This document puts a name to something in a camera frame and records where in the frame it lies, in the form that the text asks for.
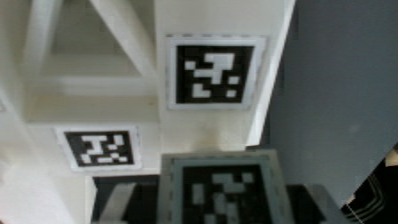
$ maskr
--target black square pattern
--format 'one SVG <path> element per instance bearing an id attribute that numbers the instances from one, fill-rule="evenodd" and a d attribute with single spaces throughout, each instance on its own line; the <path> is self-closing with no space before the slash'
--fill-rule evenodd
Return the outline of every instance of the black square pattern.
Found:
<path id="1" fill-rule="evenodd" d="M 64 134 L 78 167 L 135 164 L 128 131 Z"/>
<path id="2" fill-rule="evenodd" d="M 243 101 L 254 46 L 177 46 L 176 103 Z"/>
<path id="3" fill-rule="evenodd" d="M 184 224 L 270 224 L 259 165 L 183 168 Z"/>

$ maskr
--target dark wall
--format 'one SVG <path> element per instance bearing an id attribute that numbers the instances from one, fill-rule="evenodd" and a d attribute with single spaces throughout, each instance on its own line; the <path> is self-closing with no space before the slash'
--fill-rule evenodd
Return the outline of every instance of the dark wall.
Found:
<path id="1" fill-rule="evenodd" d="M 398 142 L 398 1 L 298 0 L 264 142 L 343 200 Z"/>

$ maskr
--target white beam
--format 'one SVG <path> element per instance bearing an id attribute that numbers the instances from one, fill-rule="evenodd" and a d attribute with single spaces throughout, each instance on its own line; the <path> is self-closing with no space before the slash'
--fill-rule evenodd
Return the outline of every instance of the white beam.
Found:
<path id="1" fill-rule="evenodd" d="M 23 74 L 39 75 L 55 36 L 64 0 L 33 0 L 23 52 Z"/>
<path id="2" fill-rule="evenodd" d="M 90 0 L 142 75 L 154 75 L 154 44 L 128 0 Z"/>

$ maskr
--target white border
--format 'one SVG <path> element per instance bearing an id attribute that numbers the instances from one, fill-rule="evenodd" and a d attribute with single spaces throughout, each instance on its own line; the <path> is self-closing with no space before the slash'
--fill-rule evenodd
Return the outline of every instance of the white border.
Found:
<path id="1" fill-rule="evenodd" d="M 76 163 L 76 158 L 72 155 L 72 150 L 69 147 L 69 142 L 65 139 L 64 132 L 108 132 L 108 131 L 128 131 L 129 136 L 129 147 L 131 147 L 131 154 L 133 154 L 133 165 L 110 165 L 110 166 L 88 166 L 80 167 Z M 72 171 L 112 171 L 112 170 L 126 170 L 126 169 L 140 169 L 142 168 L 142 159 L 140 159 L 140 138 L 138 138 L 138 128 L 136 126 L 113 126 L 113 127 L 65 127 L 55 128 L 55 135 L 58 140 L 58 145 L 62 147 L 65 157 L 71 163 L 71 170 Z"/>
<path id="2" fill-rule="evenodd" d="M 259 66 L 263 63 L 263 54 L 264 54 L 264 46 L 266 46 L 266 38 L 264 36 L 224 36 L 224 35 L 172 35 L 167 37 L 168 42 L 168 52 L 167 52 L 167 101 L 168 101 L 168 109 L 186 109 L 186 110 L 200 110 L 200 109 L 248 109 L 252 94 L 255 88 L 255 79 L 259 73 Z M 245 92 L 241 103 L 209 103 L 209 104 L 195 104 L 186 103 L 179 104 L 176 102 L 176 48 L 177 46 L 202 45 L 202 46 L 252 46 L 252 60 L 248 65 L 248 74 L 245 81 Z"/>
<path id="3" fill-rule="evenodd" d="M 245 163 L 254 162 L 263 164 L 264 168 L 263 174 L 263 184 L 266 187 L 266 197 L 270 206 L 271 222 L 275 224 L 293 224 L 293 212 L 289 207 L 289 199 L 286 186 L 282 181 L 280 166 L 277 161 L 275 150 L 257 150 L 248 152 L 209 152 L 209 153 L 181 153 L 181 154 L 163 154 L 161 155 L 161 175 L 160 175 L 160 192 L 158 192 L 158 224 L 176 224 L 176 209 L 174 205 L 177 203 L 176 192 L 176 181 L 177 172 L 176 166 L 179 166 L 181 160 L 202 161 L 213 159 L 222 160 L 241 160 Z"/>

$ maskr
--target shelf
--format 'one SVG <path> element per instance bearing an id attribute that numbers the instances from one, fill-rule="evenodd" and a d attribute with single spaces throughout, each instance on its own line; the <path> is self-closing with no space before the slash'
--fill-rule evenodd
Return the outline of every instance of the shelf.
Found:
<path id="1" fill-rule="evenodd" d="M 158 123 L 154 97 L 37 96 L 32 100 L 30 124 Z"/>

